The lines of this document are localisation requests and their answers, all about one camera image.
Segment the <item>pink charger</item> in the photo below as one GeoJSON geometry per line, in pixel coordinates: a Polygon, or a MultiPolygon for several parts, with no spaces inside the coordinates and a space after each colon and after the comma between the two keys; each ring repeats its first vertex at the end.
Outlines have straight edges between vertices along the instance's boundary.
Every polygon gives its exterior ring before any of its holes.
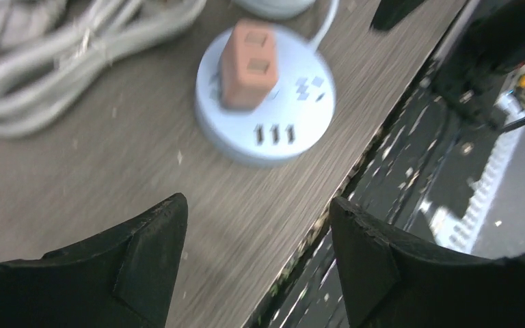
{"type": "Polygon", "coordinates": [[[221,55],[221,102],[235,111],[259,106],[278,82],[278,55],[273,27],[240,20],[221,55]]]}

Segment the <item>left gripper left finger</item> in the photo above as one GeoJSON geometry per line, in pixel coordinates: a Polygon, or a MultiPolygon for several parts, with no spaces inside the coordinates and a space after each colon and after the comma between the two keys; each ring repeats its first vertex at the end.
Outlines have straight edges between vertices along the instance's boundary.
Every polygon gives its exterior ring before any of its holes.
{"type": "Polygon", "coordinates": [[[0,327],[163,327],[187,219],[175,193],[38,260],[0,262],[0,327]]]}

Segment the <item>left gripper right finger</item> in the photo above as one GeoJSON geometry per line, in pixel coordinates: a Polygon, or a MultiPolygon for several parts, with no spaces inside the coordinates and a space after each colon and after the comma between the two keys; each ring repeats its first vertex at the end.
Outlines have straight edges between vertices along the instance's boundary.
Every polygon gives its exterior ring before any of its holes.
{"type": "Polygon", "coordinates": [[[351,327],[525,327],[525,254],[459,253],[342,197],[329,220],[351,327]]]}

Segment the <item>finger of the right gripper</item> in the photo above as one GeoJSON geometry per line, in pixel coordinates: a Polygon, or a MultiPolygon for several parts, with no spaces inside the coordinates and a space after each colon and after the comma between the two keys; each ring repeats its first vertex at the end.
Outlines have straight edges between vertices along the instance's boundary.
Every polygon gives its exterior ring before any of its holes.
{"type": "Polygon", "coordinates": [[[370,27],[377,31],[390,31],[424,2],[425,0],[381,0],[370,27]]]}

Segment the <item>round blue socket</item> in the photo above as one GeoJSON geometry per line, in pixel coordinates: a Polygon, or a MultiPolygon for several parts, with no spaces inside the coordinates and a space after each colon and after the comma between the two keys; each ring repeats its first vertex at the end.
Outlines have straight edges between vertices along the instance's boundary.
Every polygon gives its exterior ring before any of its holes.
{"type": "Polygon", "coordinates": [[[322,138],[336,112],[336,86],[323,56],[298,33],[273,28],[279,79],[255,110],[237,113],[220,102],[219,62],[230,29],[211,42],[198,67],[198,124],[226,156],[248,165],[278,165],[300,156],[322,138]]]}

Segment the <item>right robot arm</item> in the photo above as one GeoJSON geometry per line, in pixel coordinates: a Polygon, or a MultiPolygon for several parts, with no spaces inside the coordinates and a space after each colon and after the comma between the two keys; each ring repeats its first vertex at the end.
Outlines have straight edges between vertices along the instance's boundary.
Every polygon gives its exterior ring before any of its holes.
{"type": "Polygon", "coordinates": [[[464,122],[497,133],[525,126],[493,119],[484,94],[525,64],[525,1],[468,1],[411,91],[437,96],[464,122]]]}

